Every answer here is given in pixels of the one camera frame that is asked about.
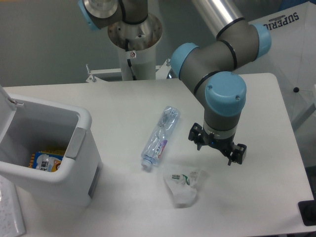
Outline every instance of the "blue joint cap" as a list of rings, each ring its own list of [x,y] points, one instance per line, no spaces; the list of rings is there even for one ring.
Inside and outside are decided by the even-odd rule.
[[[98,31],[99,28],[93,23],[93,21],[91,20],[89,14],[86,12],[86,10],[85,10],[85,8],[83,6],[82,0],[78,1],[78,5],[80,7],[81,12],[83,13],[83,16],[84,16],[85,20],[88,23],[88,26],[89,26],[90,30]]]
[[[231,117],[238,115],[246,103],[246,83],[231,72],[213,75],[205,88],[205,99],[215,113]]]
[[[259,58],[269,52],[272,44],[272,39],[267,27],[261,24],[253,24],[253,26],[257,29],[259,36],[259,51],[257,55],[257,58]]]
[[[184,63],[184,60],[186,60],[187,56],[195,48],[198,48],[198,46],[194,43],[185,43],[173,52],[170,64],[177,77],[179,77],[180,75],[181,67]]]

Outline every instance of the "trash bin lid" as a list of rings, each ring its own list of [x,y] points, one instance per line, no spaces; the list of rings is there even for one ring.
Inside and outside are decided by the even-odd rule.
[[[0,85],[0,142],[8,130],[16,111],[14,100]]]

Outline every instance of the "bottle label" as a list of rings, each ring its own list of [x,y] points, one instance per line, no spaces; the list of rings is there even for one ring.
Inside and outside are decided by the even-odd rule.
[[[164,140],[164,141],[159,143],[159,145],[158,145],[158,147],[157,147],[157,149],[155,151],[155,155],[158,157],[158,159],[160,159],[160,156],[161,156],[166,144],[167,144],[167,140]]]

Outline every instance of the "plastic water bottle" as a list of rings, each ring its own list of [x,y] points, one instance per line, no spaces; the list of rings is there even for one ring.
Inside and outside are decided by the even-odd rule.
[[[152,164],[157,165],[167,144],[174,127],[176,126],[180,117],[180,112],[171,106],[167,106],[161,114],[157,125],[155,126],[143,152],[142,166],[150,169]]]

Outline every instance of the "gray wall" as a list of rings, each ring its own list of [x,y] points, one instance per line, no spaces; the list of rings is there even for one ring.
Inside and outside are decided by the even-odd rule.
[[[107,30],[90,31],[77,1],[0,1],[2,86],[79,83],[87,78],[86,63],[91,70],[119,67]],[[269,5],[271,0],[236,2],[248,20],[270,14],[278,5]],[[149,11],[164,30],[158,65],[185,42],[204,47],[215,41],[190,0],[149,0]]]

